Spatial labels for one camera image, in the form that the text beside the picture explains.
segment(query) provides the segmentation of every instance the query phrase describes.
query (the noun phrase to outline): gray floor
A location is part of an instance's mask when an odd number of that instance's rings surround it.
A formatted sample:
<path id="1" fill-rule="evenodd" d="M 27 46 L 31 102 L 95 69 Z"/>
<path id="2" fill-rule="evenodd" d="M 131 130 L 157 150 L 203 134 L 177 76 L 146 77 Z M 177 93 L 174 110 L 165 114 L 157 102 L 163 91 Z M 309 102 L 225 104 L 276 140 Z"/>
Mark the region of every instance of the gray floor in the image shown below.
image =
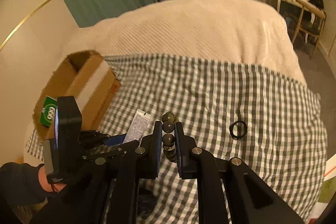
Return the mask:
<path id="1" fill-rule="evenodd" d="M 321 95 L 321 118 L 328 132 L 328 158 L 330 158 L 336 154 L 336 79 L 319 49 L 310 60 L 308 53 L 313 47 L 311 44 L 304 44 L 301 39 L 296 39 L 294 43 L 308 88 Z"/>

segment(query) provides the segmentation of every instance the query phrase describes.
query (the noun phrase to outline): black and white checkered blanket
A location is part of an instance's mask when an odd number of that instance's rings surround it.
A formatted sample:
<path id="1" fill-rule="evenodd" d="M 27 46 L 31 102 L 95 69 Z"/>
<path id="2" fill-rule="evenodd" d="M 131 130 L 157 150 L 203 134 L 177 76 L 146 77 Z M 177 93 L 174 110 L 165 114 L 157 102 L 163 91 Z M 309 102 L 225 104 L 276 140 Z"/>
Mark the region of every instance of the black and white checkered blanket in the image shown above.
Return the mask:
<path id="1" fill-rule="evenodd" d="M 108 56 L 122 82 L 100 131 L 126 133 L 137 108 L 154 122 L 172 111 L 184 132 L 215 157 L 241 158 L 301 218 L 315 204 L 326 160 L 327 133 L 320 97 L 298 81 L 257 65 L 165 54 Z M 234 140 L 229 126 L 243 120 L 247 136 Z M 42 158 L 36 133 L 27 149 Z M 158 197 L 145 223 L 198 223 L 197 182 L 180 180 L 162 155 L 159 177 L 142 185 Z"/>

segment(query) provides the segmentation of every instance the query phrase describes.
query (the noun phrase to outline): black ring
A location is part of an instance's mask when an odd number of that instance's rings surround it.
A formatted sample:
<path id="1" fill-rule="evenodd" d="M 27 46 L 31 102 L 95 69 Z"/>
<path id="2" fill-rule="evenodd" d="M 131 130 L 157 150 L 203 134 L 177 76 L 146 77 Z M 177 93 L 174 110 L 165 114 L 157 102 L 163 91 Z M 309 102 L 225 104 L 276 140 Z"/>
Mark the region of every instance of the black ring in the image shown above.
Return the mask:
<path id="1" fill-rule="evenodd" d="M 238 123 L 242 123 L 244 125 L 244 133 L 242 135 L 240 135 L 240 136 L 236 136 L 235 134 L 233 134 L 233 127 L 236 124 L 238 124 Z M 239 140 L 239 139 L 243 138 L 247 134 L 247 125 L 243 121 L 236 121 L 232 125 L 230 125 L 229 130 L 230 130 L 231 137 L 234 138 L 234 139 L 238 139 Z"/>

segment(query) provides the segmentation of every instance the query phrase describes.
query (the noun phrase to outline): phone screen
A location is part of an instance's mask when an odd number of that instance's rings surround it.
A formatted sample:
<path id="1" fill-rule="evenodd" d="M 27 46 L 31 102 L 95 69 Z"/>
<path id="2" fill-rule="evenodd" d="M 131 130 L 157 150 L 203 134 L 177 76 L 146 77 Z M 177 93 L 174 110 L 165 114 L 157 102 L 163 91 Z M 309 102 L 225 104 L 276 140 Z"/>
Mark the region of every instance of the phone screen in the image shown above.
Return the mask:
<path id="1" fill-rule="evenodd" d="M 58 149 L 58 109 L 56 107 L 55 114 L 55 126 L 54 126 L 55 140 L 56 140 L 56 148 Z"/>

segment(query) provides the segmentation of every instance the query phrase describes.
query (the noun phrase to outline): beige blanket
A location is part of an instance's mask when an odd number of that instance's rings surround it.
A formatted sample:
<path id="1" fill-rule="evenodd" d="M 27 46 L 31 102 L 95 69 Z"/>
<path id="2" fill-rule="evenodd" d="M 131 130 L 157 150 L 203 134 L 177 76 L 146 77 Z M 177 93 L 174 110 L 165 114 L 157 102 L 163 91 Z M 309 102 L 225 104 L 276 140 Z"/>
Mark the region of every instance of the beige blanket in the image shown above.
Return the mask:
<path id="1" fill-rule="evenodd" d="M 103 55 L 167 53 L 259 64 L 305 78 L 284 19 L 254 0 L 167 0 L 77 31 L 63 55 L 95 49 Z"/>

